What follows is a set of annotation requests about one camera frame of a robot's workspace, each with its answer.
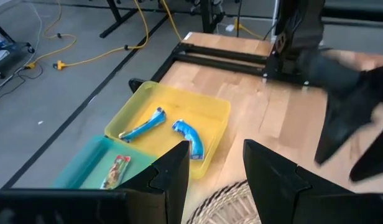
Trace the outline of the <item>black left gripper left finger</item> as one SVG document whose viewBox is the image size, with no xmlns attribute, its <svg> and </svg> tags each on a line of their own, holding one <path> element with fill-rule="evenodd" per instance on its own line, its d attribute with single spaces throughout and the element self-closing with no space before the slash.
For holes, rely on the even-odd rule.
<svg viewBox="0 0 383 224">
<path fill-rule="evenodd" d="M 180 224 L 188 141 L 113 190 L 0 190 L 0 224 Z"/>
</svg>

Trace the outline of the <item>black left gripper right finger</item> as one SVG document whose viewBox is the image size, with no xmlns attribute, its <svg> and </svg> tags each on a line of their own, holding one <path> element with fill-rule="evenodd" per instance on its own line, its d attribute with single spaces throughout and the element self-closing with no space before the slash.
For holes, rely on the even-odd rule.
<svg viewBox="0 0 383 224">
<path fill-rule="evenodd" d="M 252 139 L 243 161 L 262 224 L 383 224 L 383 193 L 354 193 Z"/>
</svg>

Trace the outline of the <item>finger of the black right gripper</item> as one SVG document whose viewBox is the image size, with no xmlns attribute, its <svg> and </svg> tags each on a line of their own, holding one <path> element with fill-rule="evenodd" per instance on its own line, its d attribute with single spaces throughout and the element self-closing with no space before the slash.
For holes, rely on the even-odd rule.
<svg viewBox="0 0 383 224">
<path fill-rule="evenodd" d="M 354 167 L 351 169 L 349 178 L 353 182 L 374 177 L 383 173 L 383 131 L 376 140 L 368 147 Z"/>
<path fill-rule="evenodd" d="M 377 101 L 328 101 L 315 162 L 324 164 L 360 127 L 371 123 L 371 114 L 378 104 Z"/>
</svg>

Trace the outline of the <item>blue red-ended granola bar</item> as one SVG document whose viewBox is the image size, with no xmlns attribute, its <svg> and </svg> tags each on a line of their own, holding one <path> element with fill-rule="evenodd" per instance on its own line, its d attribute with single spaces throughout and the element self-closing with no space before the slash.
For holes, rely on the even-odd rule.
<svg viewBox="0 0 383 224">
<path fill-rule="evenodd" d="M 180 133 L 191 144 L 191 160 L 203 160 L 205 148 L 197 130 L 182 119 L 176 120 L 172 125 L 175 132 Z"/>
<path fill-rule="evenodd" d="M 143 124 L 140 126 L 132 129 L 131 131 L 125 131 L 123 133 L 120 133 L 118 135 L 118 138 L 125 142 L 132 142 L 139 136 L 149 132 L 151 129 L 155 128 L 156 126 L 164 123 L 166 121 L 166 112 L 161 107 L 158 107 L 153 115 Z"/>
</svg>

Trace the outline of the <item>red colourful granola bar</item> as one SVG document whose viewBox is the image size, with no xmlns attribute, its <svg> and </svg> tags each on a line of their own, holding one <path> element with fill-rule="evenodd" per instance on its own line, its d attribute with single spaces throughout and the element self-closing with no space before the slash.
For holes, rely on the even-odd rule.
<svg viewBox="0 0 383 224">
<path fill-rule="evenodd" d="M 130 156 L 117 155 L 112 166 L 109 169 L 107 176 L 103 180 L 100 189 L 115 189 L 121 183 L 130 161 Z"/>
</svg>

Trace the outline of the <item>woven wicker basket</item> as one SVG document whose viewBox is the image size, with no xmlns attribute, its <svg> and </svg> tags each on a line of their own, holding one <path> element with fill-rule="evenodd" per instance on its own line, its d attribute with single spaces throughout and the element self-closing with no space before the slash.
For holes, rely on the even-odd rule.
<svg viewBox="0 0 383 224">
<path fill-rule="evenodd" d="M 247 180 L 213 193 L 193 211 L 185 224 L 262 224 Z"/>
</svg>

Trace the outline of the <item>teal plastic bin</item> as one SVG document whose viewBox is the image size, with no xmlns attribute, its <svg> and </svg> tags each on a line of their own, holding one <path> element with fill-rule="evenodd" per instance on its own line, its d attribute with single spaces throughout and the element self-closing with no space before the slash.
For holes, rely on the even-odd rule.
<svg viewBox="0 0 383 224">
<path fill-rule="evenodd" d="M 80 150 L 52 184 L 59 189 L 99 189 L 118 155 L 131 158 L 121 183 L 147 168 L 157 157 L 136 150 L 128 144 L 98 136 Z"/>
</svg>

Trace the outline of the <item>yellow plastic bin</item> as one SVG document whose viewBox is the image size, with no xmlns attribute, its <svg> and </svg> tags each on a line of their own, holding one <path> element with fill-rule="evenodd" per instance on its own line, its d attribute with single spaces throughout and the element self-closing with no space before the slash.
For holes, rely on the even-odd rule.
<svg viewBox="0 0 383 224">
<path fill-rule="evenodd" d="M 127 142 L 120 140 L 119 135 L 145 123 L 157 108 L 165 111 L 166 120 L 128 145 L 143 153 L 160 157 L 184 140 L 180 133 L 172 129 L 172 125 L 181 119 L 197 131 L 204 145 L 204 159 L 190 162 L 190 177 L 202 178 L 227 127 L 230 102 L 146 81 L 118 111 L 104 133 L 126 145 Z"/>
</svg>

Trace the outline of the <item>black table leg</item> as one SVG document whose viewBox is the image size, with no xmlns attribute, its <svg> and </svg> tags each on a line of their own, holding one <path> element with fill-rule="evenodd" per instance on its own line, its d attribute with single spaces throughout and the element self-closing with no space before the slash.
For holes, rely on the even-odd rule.
<svg viewBox="0 0 383 224">
<path fill-rule="evenodd" d="M 137 9 L 131 9 L 129 10 L 128 13 L 121 16 L 119 13 L 118 7 L 116 6 L 116 3 L 114 2 L 115 0 L 106 0 L 106 1 L 114 16 L 115 22 L 111 26 L 109 26 L 106 30 L 104 30 L 102 33 L 100 33 L 99 37 L 102 39 L 106 38 L 109 34 L 111 34 L 114 30 L 116 30 L 121 24 L 126 22 L 129 18 L 131 18 L 135 13 L 138 12 Z"/>
<path fill-rule="evenodd" d="M 216 26 L 223 20 L 225 12 L 223 0 L 199 0 L 201 21 L 204 33 L 213 33 Z"/>
</svg>

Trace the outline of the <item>black wheeled cart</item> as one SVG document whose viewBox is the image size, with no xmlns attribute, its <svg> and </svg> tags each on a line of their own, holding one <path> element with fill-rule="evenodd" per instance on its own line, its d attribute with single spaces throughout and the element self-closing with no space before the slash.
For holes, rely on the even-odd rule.
<svg viewBox="0 0 383 224">
<path fill-rule="evenodd" d="M 0 66 L 9 58 L 20 54 L 24 49 L 28 53 L 33 54 L 35 49 L 29 42 L 16 42 L 1 26 L 0 26 Z M 0 71 L 0 79 L 5 75 Z"/>
</svg>

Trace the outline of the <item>black table frame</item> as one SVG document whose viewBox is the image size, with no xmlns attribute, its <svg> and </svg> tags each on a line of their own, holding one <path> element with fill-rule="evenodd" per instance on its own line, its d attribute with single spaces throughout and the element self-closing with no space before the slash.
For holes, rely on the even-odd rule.
<svg viewBox="0 0 383 224">
<path fill-rule="evenodd" d="M 263 70 L 267 59 L 268 56 L 201 47 L 181 42 L 175 46 L 151 80 L 160 82 L 176 61 L 261 77 L 264 74 Z"/>
</svg>

